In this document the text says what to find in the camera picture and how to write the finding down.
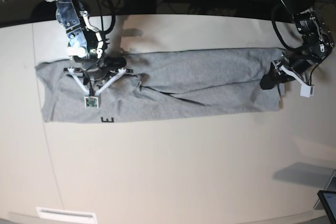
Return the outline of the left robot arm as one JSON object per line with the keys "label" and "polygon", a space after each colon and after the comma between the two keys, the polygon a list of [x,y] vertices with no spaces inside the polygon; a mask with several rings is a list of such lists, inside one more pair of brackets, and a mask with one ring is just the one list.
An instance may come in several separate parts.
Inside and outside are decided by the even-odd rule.
{"label": "left robot arm", "polygon": [[[330,56],[335,43],[314,9],[316,0],[279,0],[271,11],[272,27],[284,48],[290,53],[279,60],[274,60],[269,72],[261,81],[262,90],[291,81],[300,81],[302,88],[312,91],[313,72]],[[291,16],[303,43],[299,47],[289,46],[283,39],[277,25],[276,17],[285,9]]]}

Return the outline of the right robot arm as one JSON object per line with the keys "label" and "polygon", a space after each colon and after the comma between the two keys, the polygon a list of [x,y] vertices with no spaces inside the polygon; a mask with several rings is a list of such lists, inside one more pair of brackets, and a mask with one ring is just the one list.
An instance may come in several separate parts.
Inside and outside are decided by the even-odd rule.
{"label": "right robot arm", "polygon": [[109,2],[111,23],[108,29],[91,24],[90,13],[80,0],[45,0],[56,5],[56,20],[65,29],[68,38],[67,53],[70,59],[80,65],[88,85],[93,87],[111,72],[125,67],[123,58],[108,60],[105,50],[108,47],[107,34],[115,26],[114,5]]}

